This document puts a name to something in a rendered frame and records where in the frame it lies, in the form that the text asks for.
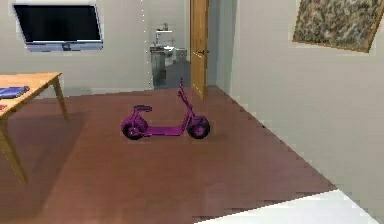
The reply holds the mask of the purple toy scooter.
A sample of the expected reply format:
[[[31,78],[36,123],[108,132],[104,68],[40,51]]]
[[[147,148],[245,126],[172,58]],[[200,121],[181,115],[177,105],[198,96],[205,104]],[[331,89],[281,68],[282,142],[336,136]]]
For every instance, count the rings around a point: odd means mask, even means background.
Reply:
[[[150,136],[181,136],[184,132],[194,139],[204,139],[210,133],[210,123],[206,116],[197,116],[193,106],[185,95],[183,79],[180,79],[178,97],[186,105],[187,112],[182,124],[174,127],[149,126],[148,122],[140,115],[141,112],[151,112],[153,108],[149,105],[135,105],[133,113],[125,118],[120,130],[130,140],[139,140]]]

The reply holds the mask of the grey bathroom cabinet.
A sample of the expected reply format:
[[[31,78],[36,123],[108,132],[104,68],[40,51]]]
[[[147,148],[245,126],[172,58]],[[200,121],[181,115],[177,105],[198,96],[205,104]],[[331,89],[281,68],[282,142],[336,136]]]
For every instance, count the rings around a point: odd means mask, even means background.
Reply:
[[[151,47],[151,66],[153,79],[159,81],[166,77],[165,50],[160,47]]]

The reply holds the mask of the white toilet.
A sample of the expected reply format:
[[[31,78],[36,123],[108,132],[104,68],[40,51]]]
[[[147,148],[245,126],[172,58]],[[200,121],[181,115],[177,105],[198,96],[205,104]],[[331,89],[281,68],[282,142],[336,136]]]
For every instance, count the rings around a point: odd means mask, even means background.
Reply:
[[[157,29],[155,32],[154,47],[155,53],[164,55],[164,59],[171,57],[175,48],[173,32],[171,30]]]

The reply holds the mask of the wooden room door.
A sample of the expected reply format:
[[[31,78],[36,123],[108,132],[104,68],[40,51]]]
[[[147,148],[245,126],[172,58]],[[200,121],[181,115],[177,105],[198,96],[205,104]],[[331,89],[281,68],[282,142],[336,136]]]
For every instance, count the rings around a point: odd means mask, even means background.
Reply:
[[[207,55],[197,51],[208,50],[209,0],[190,0],[191,88],[201,98],[206,94]]]

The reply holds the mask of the silver framed television set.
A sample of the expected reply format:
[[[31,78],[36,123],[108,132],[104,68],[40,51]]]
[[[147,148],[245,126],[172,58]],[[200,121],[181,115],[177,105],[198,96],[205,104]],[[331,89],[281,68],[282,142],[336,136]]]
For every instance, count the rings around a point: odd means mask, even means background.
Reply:
[[[101,50],[103,37],[95,4],[13,3],[30,52]]]

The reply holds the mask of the wooden table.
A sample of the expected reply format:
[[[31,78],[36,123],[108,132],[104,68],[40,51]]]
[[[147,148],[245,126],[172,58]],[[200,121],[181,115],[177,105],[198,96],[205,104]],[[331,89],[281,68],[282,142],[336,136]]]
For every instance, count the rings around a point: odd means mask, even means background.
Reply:
[[[28,73],[28,74],[0,74],[0,86],[29,86],[30,90],[16,99],[6,99],[4,108],[0,110],[0,151],[9,162],[13,173],[20,183],[27,181],[27,175],[22,167],[15,146],[9,137],[8,119],[23,105],[26,105],[49,86],[54,88],[63,117],[68,119],[67,108],[64,101],[59,76],[61,72]]]

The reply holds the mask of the wooden framed brown picture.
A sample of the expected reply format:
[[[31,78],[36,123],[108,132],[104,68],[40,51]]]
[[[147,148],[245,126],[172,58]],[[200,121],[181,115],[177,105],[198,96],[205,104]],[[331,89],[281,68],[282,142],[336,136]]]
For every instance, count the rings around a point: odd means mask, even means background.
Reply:
[[[292,41],[368,53],[384,0],[300,0]]]

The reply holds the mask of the blue book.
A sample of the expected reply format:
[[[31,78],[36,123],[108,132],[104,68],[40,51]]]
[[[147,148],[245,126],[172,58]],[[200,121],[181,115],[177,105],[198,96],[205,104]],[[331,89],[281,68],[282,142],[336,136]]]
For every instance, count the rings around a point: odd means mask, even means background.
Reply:
[[[18,98],[29,90],[28,86],[0,88],[0,99]]]

